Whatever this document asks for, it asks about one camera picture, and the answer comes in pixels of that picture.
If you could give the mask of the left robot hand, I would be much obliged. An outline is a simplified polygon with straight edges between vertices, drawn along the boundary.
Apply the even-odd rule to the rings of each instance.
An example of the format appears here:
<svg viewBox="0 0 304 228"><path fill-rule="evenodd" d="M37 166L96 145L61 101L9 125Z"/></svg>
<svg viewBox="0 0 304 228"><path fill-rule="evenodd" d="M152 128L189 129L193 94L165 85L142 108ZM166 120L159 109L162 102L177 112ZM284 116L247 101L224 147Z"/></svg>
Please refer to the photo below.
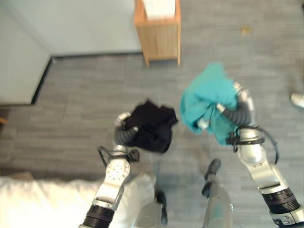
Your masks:
<svg viewBox="0 0 304 228"><path fill-rule="evenodd" d="M134 139L138 134L139 128L137 126L130 129L125 128L125 120L130 116L129 112L124 112L118 115L115 121L114 142L117 145L131 147L134 144Z"/></svg>

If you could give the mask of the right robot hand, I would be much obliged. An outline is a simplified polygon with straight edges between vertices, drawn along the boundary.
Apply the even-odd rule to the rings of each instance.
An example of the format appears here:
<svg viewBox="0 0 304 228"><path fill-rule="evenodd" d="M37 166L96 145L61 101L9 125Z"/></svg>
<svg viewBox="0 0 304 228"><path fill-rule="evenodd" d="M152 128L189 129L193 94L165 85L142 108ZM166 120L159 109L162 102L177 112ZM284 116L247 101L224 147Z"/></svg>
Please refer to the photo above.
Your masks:
<svg viewBox="0 0 304 228"><path fill-rule="evenodd" d="M195 126L200 130L228 133L236 126L250 125L254 121L252 100L238 83L206 81L198 84L193 94L200 114Z"/></svg>

